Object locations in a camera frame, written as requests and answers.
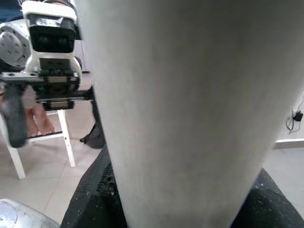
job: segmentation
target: power adapter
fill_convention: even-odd
[[[301,113],[301,111],[297,111],[293,116],[293,120],[300,122],[302,120],[302,117],[303,113]]]

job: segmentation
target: white chair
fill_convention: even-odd
[[[53,115],[53,114],[58,114],[60,125],[61,125],[61,131],[53,133],[53,134],[49,134],[49,135],[39,135],[39,136],[36,136],[36,137],[32,137],[32,138],[28,139],[28,142],[36,143],[37,141],[41,141],[41,140],[44,140],[44,139],[64,137],[64,140],[65,140],[65,143],[66,143],[66,151],[67,151],[67,155],[68,155],[68,158],[69,158],[69,161],[70,161],[70,165],[71,165],[71,167],[74,167],[75,166],[75,160],[74,160],[72,146],[71,146],[71,142],[70,142],[70,136],[69,136],[69,132],[68,132],[68,126],[67,126],[67,122],[66,122],[65,111],[64,110],[58,110],[57,112],[48,113],[48,115]],[[4,140],[5,140],[6,146],[9,150],[9,153],[10,153],[10,156],[13,160],[13,163],[15,165],[16,172],[18,174],[19,179],[25,178],[25,172],[24,172],[24,169],[23,169],[21,159],[20,159],[19,154],[18,154],[18,150],[16,148],[11,147],[10,144],[9,144],[8,137],[7,137],[7,135],[8,135],[7,134],[7,128],[6,128],[5,122],[4,122],[1,115],[0,115],[0,131],[1,131],[1,134],[4,138]]]

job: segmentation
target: white pole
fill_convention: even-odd
[[[76,2],[129,228],[228,228],[302,86],[304,2]]]

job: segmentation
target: bare foot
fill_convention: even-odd
[[[33,112],[31,108],[25,108],[25,118],[27,121],[27,137],[34,137],[38,134],[38,128],[33,118]]]
[[[38,130],[42,135],[55,132],[52,122],[48,118],[46,111],[44,111],[41,105],[35,106],[32,111],[36,120]]]

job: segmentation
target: chair leg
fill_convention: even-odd
[[[13,160],[13,163],[15,165],[15,169],[16,169],[16,172],[17,172],[17,175],[18,175],[19,179],[25,178],[25,172],[24,172],[24,169],[23,169],[21,159],[19,157],[18,150],[16,148],[11,147],[10,144],[9,144],[6,125],[5,125],[4,120],[3,120],[1,115],[0,115],[0,131],[1,131],[1,134],[4,138],[4,140],[5,140],[6,146],[9,150],[9,153],[10,153],[10,156]]]
[[[65,139],[65,143],[66,143],[66,151],[67,151],[68,159],[70,161],[71,167],[74,167],[75,160],[74,160],[72,146],[71,146],[71,142],[70,142],[70,136],[68,133],[67,122],[66,122],[66,118],[65,118],[65,111],[58,110],[57,112],[58,112],[58,116],[59,116],[59,120],[60,120],[61,130],[62,130],[64,139]]]

